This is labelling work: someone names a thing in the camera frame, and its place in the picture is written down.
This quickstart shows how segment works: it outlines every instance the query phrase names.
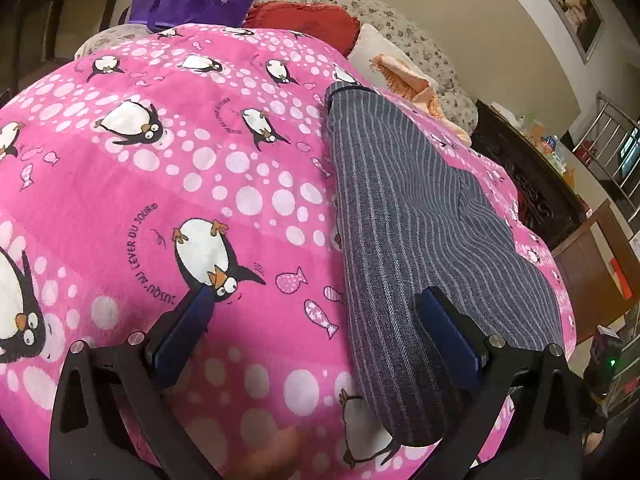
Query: wooden chair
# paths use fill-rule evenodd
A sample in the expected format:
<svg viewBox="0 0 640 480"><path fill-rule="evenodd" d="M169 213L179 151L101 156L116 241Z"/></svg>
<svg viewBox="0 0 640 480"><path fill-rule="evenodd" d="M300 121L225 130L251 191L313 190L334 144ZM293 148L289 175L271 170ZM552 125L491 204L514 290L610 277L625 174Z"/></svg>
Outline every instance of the wooden chair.
<svg viewBox="0 0 640 480"><path fill-rule="evenodd" d="M597 224L631 289L625 299L598 250L591 227ZM605 200L591 217L556 247L552 255L574 309L578 343L596 325L608 326L640 300L640 261Z"/></svg>
<svg viewBox="0 0 640 480"><path fill-rule="evenodd" d="M22 30L24 27L24 21L27 15L34 10L37 10L43 6L50 4L49 20L46 30L44 31L44 49L41 59L41 66L44 64L51 64L50 70L54 70L56 67L69 62L68 59L56 60L54 58L54 52L56 49L56 36L58 34L58 26L60 24L60 15L62 14L62 7L64 0L20 0L16 5L17 9L12 17L9 18L8 24L10 31L13 35L13 41L11 44L11 53L7 53L12 60L11 75L9 81L9 88L11 97L15 96L20 89L18 88L18 82L24 74L20 74L20 44L22 40ZM102 14L102 20L100 22L100 31L109 27L111 21L111 15L113 14L113 8L116 4L116 0L107 0Z"/></svg>

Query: hand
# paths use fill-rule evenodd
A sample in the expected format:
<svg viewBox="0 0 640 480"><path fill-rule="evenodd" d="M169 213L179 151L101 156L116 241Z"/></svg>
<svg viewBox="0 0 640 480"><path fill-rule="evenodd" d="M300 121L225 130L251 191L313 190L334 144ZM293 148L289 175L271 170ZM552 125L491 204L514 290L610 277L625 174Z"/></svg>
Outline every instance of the hand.
<svg viewBox="0 0 640 480"><path fill-rule="evenodd" d="M298 469L303 444L300 430L289 426L232 465L225 480L288 480Z"/></svg>

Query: wall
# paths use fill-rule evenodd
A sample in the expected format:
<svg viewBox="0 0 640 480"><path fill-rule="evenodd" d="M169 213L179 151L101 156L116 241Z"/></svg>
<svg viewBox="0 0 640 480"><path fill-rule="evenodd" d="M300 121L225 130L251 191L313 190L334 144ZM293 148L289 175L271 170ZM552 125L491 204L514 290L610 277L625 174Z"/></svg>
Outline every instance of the wall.
<svg viewBox="0 0 640 480"><path fill-rule="evenodd" d="M533 111L558 134L580 113L556 55L517 0L382 1L440 45L473 97Z"/></svg>
<svg viewBox="0 0 640 480"><path fill-rule="evenodd" d="M580 115L570 128L574 139L594 118L598 91L632 117L640 114L640 46L611 0L594 0L604 20L604 32L587 64L548 0L518 1L554 51L580 105Z"/></svg>

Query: metal railing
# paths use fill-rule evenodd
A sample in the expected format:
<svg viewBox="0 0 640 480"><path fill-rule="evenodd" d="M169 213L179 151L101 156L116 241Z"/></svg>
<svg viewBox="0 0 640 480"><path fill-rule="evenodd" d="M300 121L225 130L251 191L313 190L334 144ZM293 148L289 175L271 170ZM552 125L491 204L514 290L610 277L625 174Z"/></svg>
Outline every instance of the metal railing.
<svg viewBox="0 0 640 480"><path fill-rule="evenodd" d="M633 120L624 110L614 104L602 92L598 92L598 115L591 123L591 126L577 143L573 149L575 153L578 149L584 149L590 156L592 162L606 173L613 184L618 188L622 196L629 202L633 212L627 216L626 221L631 222L633 218L640 213L640 195L634 200L634 193L640 187L640 175L636 174L636 168L640 164L640 123ZM597 136L591 146L583 146L582 143L587 140L589 134L593 131L597 132ZM625 165L632 164L630 170L626 170ZM632 180L625 190L625 184L634 177L638 182L629 191L629 187L634 184Z"/></svg>

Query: penguin print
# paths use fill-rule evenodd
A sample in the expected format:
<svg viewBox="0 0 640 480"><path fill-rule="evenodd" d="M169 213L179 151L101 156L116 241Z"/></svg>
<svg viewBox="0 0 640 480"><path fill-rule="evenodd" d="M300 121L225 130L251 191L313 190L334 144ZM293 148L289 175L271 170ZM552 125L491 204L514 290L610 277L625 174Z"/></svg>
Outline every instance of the penguin print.
<svg viewBox="0 0 640 480"><path fill-rule="evenodd" d="M218 301L227 300L240 282L265 285L252 270L238 264L236 253L226 237L229 227L217 220L191 218L174 229L175 258L189 288L209 285Z"/></svg>
<svg viewBox="0 0 640 480"><path fill-rule="evenodd" d="M113 72L120 72L124 74L124 70L120 68L120 59L115 56L102 56L94 61L91 68L91 74L86 79L87 82L98 74L111 74Z"/></svg>
<svg viewBox="0 0 640 480"><path fill-rule="evenodd" d="M236 38L238 38L239 36L255 36L255 32L252 30L248 30L247 28L226 27L223 29L223 32L229 32Z"/></svg>
<svg viewBox="0 0 640 480"><path fill-rule="evenodd" d="M114 144L153 144L162 137L163 129L156 107L150 106L151 110L147 110L140 103L126 100L95 125L122 137Z"/></svg>
<svg viewBox="0 0 640 480"><path fill-rule="evenodd" d="M336 81L343 81L345 83L354 83L354 84L358 83L351 74L349 74L348 72L345 72L336 64L334 64L334 79Z"/></svg>
<svg viewBox="0 0 640 480"><path fill-rule="evenodd" d="M36 357L47 336L24 251L22 269L0 248L0 363Z"/></svg>
<svg viewBox="0 0 640 480"><path fill-rule="evenodd" d="M269 77L278 86L286 83L295 83L296 85L298 84L298 82L291 77L287 65L278 59L268 60L265 64L265 68L267 69L267 74L269 74Z"/></svg>
<svg viewBox="0 0 640 480"><path fill-rule="evenodd" d="M7 155L18 156L15 142L18 140L20 130L23 126L23 123L13 122L6 124L0 131L0 162L2 162Z"/></svg>
<svg viewBox="0 0 640 480"><path fill-rule="evenodd" d="M158 32L158 40L162 40L162 38L175 38L176 36L183 37L182 34L174 28L168 28L167 30Z"/></svg>
<svg viewBox="0 0 640 480"><path fill-rule="evenodd" d="M246 110L242 110L242 120L244 124L246 124L246 127L251 130L251 133L254 134L254 144L259 152L262 151L260 149L260 142L273 144L276 140L281 140L290 144L287 139L276 133L276 130L264 112L256 110L255 108L247 108Z"/></svg>
<svg viewBox="0 0 640 480"><path fill-rule="evenodd" d="M222 72L223 66L207 56L198 56L190 54L187 58L177 65L178 68L188 68L194 72Z"/></svg>
<svg viewBox="0 0 640 480"><path fill-rule="evenodd" d="M347 451L342 459L353 469L356 464L368 462L377 456L386 454L380 465L399 451L400 442L396 442L380 424L375 413L367 406L361 396L350 396L343 389L340 391L342 421Z"/></svg>

